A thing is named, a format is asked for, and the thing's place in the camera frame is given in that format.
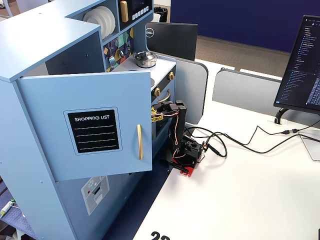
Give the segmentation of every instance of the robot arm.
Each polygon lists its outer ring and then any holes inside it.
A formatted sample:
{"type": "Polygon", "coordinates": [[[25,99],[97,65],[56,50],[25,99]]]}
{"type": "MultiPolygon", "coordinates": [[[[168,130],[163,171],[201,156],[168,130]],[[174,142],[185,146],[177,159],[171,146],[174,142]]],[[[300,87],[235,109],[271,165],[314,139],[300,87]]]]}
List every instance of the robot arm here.
{"type": "Polygon", "coordinates": [[[151,120],[153,123],[172,118],[169,127],[172,160],[168,163],[190,177],[198,160],[202,157],[205,142],[199,144],[185,135],[186,114],[187,107],[181,100],[175,103],[172,101],[162,102],[153,105],[151,108],[151,120]]]}

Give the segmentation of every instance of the decorative patterned panel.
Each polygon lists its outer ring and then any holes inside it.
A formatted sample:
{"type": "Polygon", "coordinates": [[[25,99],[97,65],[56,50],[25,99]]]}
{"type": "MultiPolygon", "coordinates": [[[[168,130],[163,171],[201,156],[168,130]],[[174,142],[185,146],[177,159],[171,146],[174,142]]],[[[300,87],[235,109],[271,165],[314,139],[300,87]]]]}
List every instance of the decorative patterned panel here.
{"type": "Polygon", "coordinates": [[[111,72],[124,60],[131,56],[131,54],[134,53],[134,50],[134,29],[132,27],[103,46],[106,71],[108,73],[111,72]],[[121,58],[119,50],[123,51],[124,57],[121,58]],[[109,58],[111,56],[114,56],[115,58],[115,66],[110,65],[109,58]]]}

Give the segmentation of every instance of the stack of plates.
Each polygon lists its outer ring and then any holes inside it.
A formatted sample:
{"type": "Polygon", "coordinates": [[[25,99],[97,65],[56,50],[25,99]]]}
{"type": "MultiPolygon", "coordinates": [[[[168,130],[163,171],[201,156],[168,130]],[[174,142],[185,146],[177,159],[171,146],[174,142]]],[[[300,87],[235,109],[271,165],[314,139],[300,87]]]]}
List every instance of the stack of plates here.
{"type": "Polygon", "coordinates": [[[98,6],[91,11],[88,11],[84,17],[83,21],[99,24],[101,26],[101,36],[102,39],[112,34],[116,27],[116,19],[112,11],[105,6],[98,6]]]}

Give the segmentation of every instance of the monitor stand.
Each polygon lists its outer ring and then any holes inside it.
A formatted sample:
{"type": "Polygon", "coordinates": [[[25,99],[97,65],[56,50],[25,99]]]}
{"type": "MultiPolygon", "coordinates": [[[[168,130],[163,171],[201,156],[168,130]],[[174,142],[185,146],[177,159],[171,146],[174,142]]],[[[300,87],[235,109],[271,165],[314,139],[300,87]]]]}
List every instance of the monitor stand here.
{"type": "MultiPolygon", "coordinates": [[[[299,133],[320,140],[320,130],[302,130],[299,133]]],[[[312,160],[320,161],[320,142],[313,141],[303,136],[300,137],[312,160]]]]}

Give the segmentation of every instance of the computer monitor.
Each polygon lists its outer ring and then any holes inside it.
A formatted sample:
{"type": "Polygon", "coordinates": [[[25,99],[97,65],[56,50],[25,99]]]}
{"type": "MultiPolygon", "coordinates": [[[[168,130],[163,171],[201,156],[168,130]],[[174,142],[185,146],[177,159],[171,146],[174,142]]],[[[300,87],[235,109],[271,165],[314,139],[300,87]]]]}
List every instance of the computer monitor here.
{"type": "Polygon", "coordinates": [[[320,17],[303,16],[273,105],[320,114],[320,17]]]}
{"type": "Polygon", "coordinates": [[[195,60],[198,24],[149,22],[146,43],[150,51],[195,60]]]}

